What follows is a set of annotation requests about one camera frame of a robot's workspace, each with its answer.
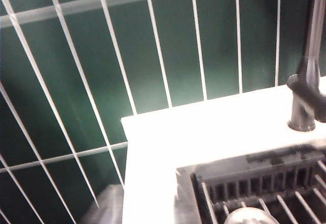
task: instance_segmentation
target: green tiled wall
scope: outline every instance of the green tiled wall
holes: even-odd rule
[[[10,2],[15,12],[51,5],[51,0]],[[173,106],[202,101],[192,0],[153,0],[153,7]],[[235,0],[197,0],[197,7],[207,97],[236,94],[239,87]],[[281,0],[280,84],[295,72],[300,60],[307,9],[308,0]],[[2,3],[0,11],[1,15],[7,14]],[[137,112],[167,108],[146,0],[116,5],[109,11]],[[110,142],[124,142],[120,119],[132,115],[132,111],[103,10],[65,18]],[[277,0],[240,0],[240,18],[243,91],[272,87]],[[23,24],[22,30],[76,150],[105,146],[59,20]],[[320,65],[322,75],[326,75],[325,32]],[[12,27],[1,29],[1,80],[42,158],[71,153]],[[0,151],[7,164],[36,160],[2,97],[0,108]],[[126,153],[126,148],[114,151],[123,177]],[[96,194],[108,184],[119,184],[107,152],[80,160]],[[79,220],[92,196],[76,162],[51,163],[48,169]],[[14,174],[46,223],[71,223],[40,166]],[[0,204],[8,219],[14,224],[38,223],[10,176],[3,173],[0,178]]]

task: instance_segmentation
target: kitchen sink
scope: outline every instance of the kitchen sink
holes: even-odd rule
[[[300,145],[178,168],[176,220],[222,224],[255,207],[281,224],[326,223],[325,153]]]

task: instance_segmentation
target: faucet base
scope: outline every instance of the faucet base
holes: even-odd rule
[[[315,123],[313,123],[312,125],[309,125],[309,126],[299,126],[299,125],[296,125],[296,124],[292,123],[291,121],[289,121],[287,124],[290,128],[292,128],[293,130],[296,130],[296,131],[312,131],[316,127]]]

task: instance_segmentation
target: sink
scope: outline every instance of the sink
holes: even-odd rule
[[[177,223],[221,224],[255,207],[279,223],[326,223],[326,151],[300,145],[177,169]]]

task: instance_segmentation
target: faucet spout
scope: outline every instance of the faucet spout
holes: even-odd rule
[[[289,77],[293,91],[292,117],[288,125],[297,131],[315,129],[315,120],[326,123],[326,97],[319,91],[319,52],[326,0],[311,0],[306,47],[297,74]]]

